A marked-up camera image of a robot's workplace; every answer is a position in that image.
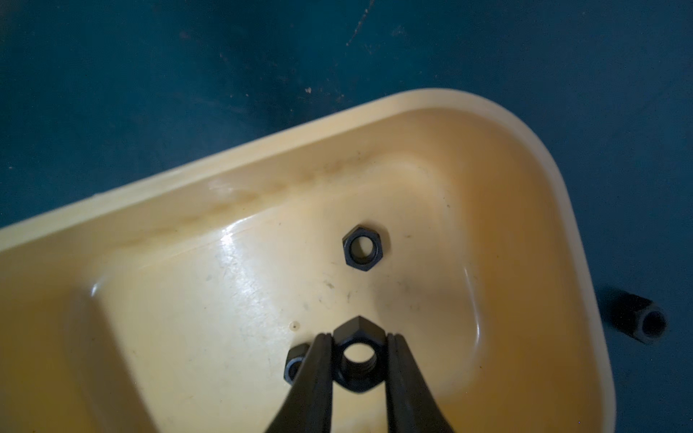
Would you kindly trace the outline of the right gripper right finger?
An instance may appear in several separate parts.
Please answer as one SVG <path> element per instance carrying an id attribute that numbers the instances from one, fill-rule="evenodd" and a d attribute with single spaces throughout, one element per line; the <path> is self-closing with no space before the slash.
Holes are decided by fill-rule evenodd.
<path id="1" fill-rule="evenodd" d="M 385 391 L 389 432 L 453 432 L 399 334 L 387 335 Z"/>

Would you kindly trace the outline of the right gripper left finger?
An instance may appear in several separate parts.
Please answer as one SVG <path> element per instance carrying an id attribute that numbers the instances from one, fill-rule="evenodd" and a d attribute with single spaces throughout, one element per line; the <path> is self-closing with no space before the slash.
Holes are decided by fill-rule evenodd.
<path id="1" fill-rule="evenodd" d="M 330 432 L 333 339 L 318 334 L 284 403 L 266 432 Z"/>

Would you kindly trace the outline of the yellow plastic storage box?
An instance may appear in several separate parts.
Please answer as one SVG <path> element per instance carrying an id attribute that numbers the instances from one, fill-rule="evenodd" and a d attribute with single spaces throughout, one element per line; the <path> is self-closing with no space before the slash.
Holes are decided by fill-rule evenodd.
<path id="1" fill-rule="evenodd" d="M 375 230 L 382 260 L 346 264 Z M 1 429 L 261 432 L 292 346 L 403 335 L 458 432 L 611 432 L 563 178 L 515 115 L 400 93 L 1 232 Z"/>

